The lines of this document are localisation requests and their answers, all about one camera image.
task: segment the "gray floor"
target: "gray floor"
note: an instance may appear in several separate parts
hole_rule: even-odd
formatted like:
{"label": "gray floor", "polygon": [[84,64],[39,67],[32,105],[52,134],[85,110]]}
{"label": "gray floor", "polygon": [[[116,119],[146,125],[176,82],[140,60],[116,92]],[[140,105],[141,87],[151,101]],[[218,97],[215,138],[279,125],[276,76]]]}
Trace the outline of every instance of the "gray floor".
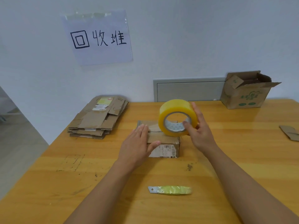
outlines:
{"label": "gray floor", "polygon": [[5,118],[0,122],[0,200],[48,147],[22,114]]}

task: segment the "hand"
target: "hand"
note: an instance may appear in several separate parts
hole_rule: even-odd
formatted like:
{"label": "hand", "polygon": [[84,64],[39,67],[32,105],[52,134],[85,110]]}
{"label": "hand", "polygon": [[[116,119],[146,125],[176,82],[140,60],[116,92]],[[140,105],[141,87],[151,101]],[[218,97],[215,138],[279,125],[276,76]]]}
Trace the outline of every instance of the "hand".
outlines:
{"label": "hand", "polygon": [[160,141],[154,141],[147,146],[148,126],[141,124],[134,129],[123,141],[118,155],[118,162],[128,167],[131,171],[139,167],[159,145]]}
{"label": "hand", "polygon": [[194,109],[194,112],[196,113],[199,124],[196,129],[193,128],[192,125],[187,121],[183,121],[183,125],[189,132],[194,146],[203,153],[208,151],[209,149],[217,148],[218,146],[214,140],[213,134],[207,122],[204,119],[202,112],[194,102],[192,102],[192,107]]}

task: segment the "cardboard piece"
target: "cardboard piece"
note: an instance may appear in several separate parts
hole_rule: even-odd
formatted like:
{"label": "cardboard piece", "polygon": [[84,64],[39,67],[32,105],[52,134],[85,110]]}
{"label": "cardboard piece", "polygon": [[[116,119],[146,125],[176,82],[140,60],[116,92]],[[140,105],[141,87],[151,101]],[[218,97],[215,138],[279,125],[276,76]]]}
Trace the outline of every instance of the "cardboard piece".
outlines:
{"label": "cardboard piece", "polygon": [[149,132],[147,136],[147,144],[154,141],[161,141],[161,145],[156,147],[149,157],[160,158],[178,158],[180,150],[180,138],[165,135],[158,127],[158,121],[139,120],[137,127],[141,124],[148,125]]}
{"label": "cardboard piece", "polygon": [[279,127],[289,137],[289,139],[299,142],[299,133],[295,130],[295,128],[283,125],[280,125]]}
{"label": "cardboard piece", "polygon": [[281,82],[260,71],[230,72],[226,76],[220,100],[227,109],[260,107],[270,89]]}
{"label": "cardboard piece", "polygon": [[[106,98],[112,98],[112,101],[107,103]],[[105,100],[106,105],[101,105],[103,100]],[[112,131],[128,103],[121,96],[97,96],[93,98],[69,124],[70,136],[103,139]]]}

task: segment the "packing tape roll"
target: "packing tape roll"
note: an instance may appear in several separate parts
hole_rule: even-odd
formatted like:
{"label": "packing tape roll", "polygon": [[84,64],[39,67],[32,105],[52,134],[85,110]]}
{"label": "packing tape roll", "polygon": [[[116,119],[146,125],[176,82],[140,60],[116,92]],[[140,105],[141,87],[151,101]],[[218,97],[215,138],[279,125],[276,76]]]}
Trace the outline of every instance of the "packing tape roll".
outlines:
{"label": "packing tape roll", "polygon": [[173,123],[167,120],[167,117],[174,113],[184,114],[187,117],[185,121],[188,121],[194,128],[197,126],[197,116],[188,101],[180,99],[170,100],[161,106],[158,122],[159,128],[166,135],[179,137],[188,134],[183,123]]}

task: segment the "forearm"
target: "forearm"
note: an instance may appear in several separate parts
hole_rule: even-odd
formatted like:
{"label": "forearm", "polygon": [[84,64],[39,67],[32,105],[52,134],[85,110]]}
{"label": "forearm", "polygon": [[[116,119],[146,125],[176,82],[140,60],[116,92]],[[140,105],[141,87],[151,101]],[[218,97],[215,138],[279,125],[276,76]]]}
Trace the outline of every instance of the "forearm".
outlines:
{"label": "forearm", "polygon": [[290,209],[273,197],[220,148],[204,152],[217,173],[232,206],[245,224],[299,223]]}
{"label": "forearm", "polygon": [[105,177],[73,211],[65,224],[106,223],[132,169],[116,161]]}

